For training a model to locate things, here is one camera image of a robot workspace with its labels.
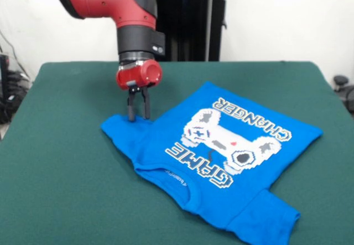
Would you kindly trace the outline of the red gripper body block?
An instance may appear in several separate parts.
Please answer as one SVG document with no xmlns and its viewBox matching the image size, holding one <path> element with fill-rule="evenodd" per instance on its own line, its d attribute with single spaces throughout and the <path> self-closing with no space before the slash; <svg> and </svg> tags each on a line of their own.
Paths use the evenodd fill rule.
<svg viewBox="0 0 354 245">
<path fill-rule="evenodd" d="M 151 87 L 158 85 L 163 76 L 162 67 L 153 60 L 138 60 L 120 65 L 116 73 L 117 85 L 128 90 L 131 87 Z"/>
</svg>

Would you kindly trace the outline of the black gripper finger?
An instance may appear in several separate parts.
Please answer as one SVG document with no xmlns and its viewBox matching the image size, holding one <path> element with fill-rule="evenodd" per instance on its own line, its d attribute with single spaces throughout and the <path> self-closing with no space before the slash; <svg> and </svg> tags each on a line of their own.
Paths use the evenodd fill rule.
<svg viewBox="0 0 354 245">
<path fill-rule="evenodd" d="M 136 120 L 136 114 L 134 111 L 134 99 L 136 93 L 141 91 L 140 87 L 131 87 L 128 90 L 128 99 L 127 99 L 127 108 L 128 108 L 128 119 L 130 122 L 134 122 Z"/>
<path fill-rule="evenodd" d="M 150 119 L 150 97 L 149 97 L 148 87 L 147 86 L 142 87 L 141 92 L 142 92 L 143 102 L 144 102 L 144 118 Z"/>
</svg>

